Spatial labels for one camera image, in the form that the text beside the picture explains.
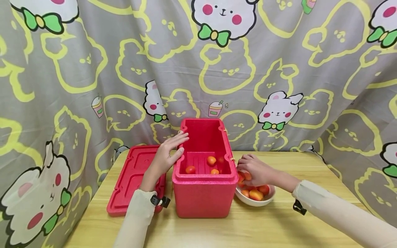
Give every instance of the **cooler lid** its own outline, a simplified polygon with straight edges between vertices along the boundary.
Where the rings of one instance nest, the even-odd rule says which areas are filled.
[[[152,163],[158,147],[158,145],[134,146],[129,150],[127,159],[106,208],[110,216],[125,216],[132,195],[141,186],[143,175]],[[163,174],[157,181],[155,188],[159,198],[164,196],[165,186],[166,175]],[[161,210],[162,207],[157,206],[155,212],[158,213]]]

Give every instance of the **white bowl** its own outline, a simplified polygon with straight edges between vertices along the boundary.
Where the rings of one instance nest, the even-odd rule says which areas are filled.
[[[252,199],[244,196],[241,193],[241,189],[239,187],[236,188],[235,195],[237,196],[237,198],[239,198],[242,202],[244,202],[247,205],[250,205],[252,207],[263,207],[263,206],[266,206],[269,203],[271,203],[273,201],[274,195],[276,194],[275,186],[269,185],[269,188],[270,188],[269,194],[267,196],[265,196],[264,200],[262,200],[262,201],[255,201],[255,200],[252,200]]]

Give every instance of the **wrist strap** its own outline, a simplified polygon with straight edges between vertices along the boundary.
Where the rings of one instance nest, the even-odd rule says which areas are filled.
[[[305,215],[307,212],[307,210],[303,208],[301,202],[298,201],[297,199],[295,200],[295,203],[292,206],[292,209],[294,209],[296,212],[300,213],[301,215]]]
[[[153,195],[152,198],[150,199],[150,202],[155,205],[155,206],[162,206],[163,208],[167,208],[168,205],[170,204],[170,199],[166,196],[163,196],[163,198],[159,198],[157,195]]]

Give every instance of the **wooden table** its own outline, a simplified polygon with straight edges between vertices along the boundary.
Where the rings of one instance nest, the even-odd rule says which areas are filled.
[[[238,159],[246,152],[233,152]],[[120,154],[95,194],[65,247],[112,247],[123,217],[112,218],[106,206],[128,151]],[[366,209],[346,186],[311,153],[253,152],[262,161],[300,179],[312,181],[356,206]],[[234,248],[234,247],[361,247],[343,233],[310,213],[292,210],[294,198],[278,189],[274,202],[261,208],[250,207],[234,198],[225,219],[180,219],[175,212],[172,170],[167,173],[168,209],[156,214],[148,229],[145,247]]]

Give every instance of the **beige sleeve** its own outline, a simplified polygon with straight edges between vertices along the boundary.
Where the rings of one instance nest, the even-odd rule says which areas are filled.
[[[395,227],[312,182],[302,181],[292,196],[312,215],[345,233],[363,247],[397,247]]]
[[[129,203],[114,248],[142,248],[146,232],[154,215],[155,206],[150,202],[155,191],[136,190]]]

